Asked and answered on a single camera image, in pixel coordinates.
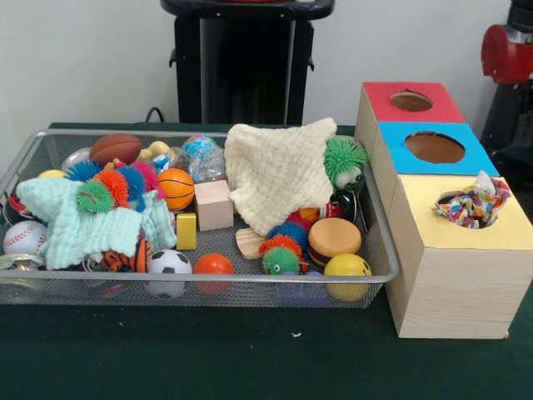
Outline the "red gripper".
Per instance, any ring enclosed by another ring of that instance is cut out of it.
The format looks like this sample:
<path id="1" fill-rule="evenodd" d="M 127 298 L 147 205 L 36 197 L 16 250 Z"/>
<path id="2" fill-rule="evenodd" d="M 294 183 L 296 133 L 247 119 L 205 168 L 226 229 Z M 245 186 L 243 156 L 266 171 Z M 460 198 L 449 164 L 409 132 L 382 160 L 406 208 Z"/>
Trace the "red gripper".
<path id="1" fill-rule="evenodd" d="M 511 25 L 492 25 L 483 37 L 481 66 L 497 84 L 518 85 L 532 80 L 532 32 Z"/>

